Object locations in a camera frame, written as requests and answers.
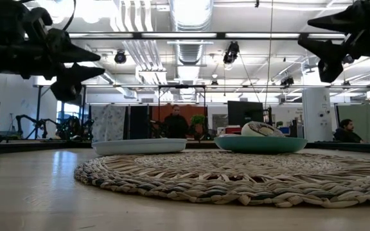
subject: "man in black shirt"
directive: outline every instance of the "man in black shirt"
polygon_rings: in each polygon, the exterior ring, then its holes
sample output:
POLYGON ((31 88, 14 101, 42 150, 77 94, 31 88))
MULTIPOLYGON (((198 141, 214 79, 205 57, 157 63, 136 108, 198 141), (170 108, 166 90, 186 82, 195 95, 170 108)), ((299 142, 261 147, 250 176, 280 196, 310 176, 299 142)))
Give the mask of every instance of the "man in black shirt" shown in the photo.
POLYGON ((353 121, 350 119, 344 119, 339 123, 339 128, 333 136, 340 142, 365 143, 359 135, 353 132, 353 129, 353 121))
POLYGON ((172 113, 165 117, 164 123, 168 127, 168 138, 186 139, 188 132, 188 123, 186 119, 179 114, 179 106, 172 106, 172 113))

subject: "teal bowl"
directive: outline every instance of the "teal bowl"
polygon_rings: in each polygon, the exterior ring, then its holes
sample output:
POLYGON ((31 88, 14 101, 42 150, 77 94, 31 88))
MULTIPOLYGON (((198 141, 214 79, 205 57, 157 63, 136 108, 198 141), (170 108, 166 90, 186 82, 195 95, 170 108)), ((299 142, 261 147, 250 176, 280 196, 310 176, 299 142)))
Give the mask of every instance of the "teal bowl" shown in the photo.
POLYGON ((305 148, 306 139, 293 137, 217 137, 215 144, 223 150, 238 153, 275 154, 292 153, 305 148))

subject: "patterned curtain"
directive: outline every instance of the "patterned curtain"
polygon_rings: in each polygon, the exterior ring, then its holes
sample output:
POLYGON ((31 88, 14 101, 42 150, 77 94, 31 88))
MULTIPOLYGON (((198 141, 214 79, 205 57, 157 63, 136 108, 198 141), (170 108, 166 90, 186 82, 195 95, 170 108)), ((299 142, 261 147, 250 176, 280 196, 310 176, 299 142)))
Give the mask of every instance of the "patterned curtain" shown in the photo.
POLYGON ((115 105, 92 106, 93 142, 118 141, 123 139, 125 107, 115 105))

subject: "braided mat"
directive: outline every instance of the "braided mat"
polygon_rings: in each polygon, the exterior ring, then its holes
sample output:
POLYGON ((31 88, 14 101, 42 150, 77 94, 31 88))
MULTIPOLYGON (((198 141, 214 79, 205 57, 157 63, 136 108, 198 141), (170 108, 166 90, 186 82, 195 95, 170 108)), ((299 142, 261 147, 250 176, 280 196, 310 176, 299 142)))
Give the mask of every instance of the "braided mat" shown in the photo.
POLYGON ((344 208, 370 201, 370 160, 326 155, 116 155, 79 165, 75 178, 114 192, 194 203, 344 208))

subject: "orange wall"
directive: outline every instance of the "orange wall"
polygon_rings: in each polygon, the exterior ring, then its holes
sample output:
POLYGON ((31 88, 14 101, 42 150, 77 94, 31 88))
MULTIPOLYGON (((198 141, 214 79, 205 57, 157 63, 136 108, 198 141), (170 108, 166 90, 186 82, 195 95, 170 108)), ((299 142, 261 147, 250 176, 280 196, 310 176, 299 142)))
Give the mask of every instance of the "orange wall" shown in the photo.
MULTIPOLYGON (((193 115, 204 115, 204 107, 197 107, 195 105, 179 105, 181 116, 185 117, 188 125, 191 125, 191 118, 193 115)), ((161 106, 161 122, 165 117, 172 113, 172 105, 161 106)), ((158 121, 158 106, 152 107, 152 120, 158 121)))

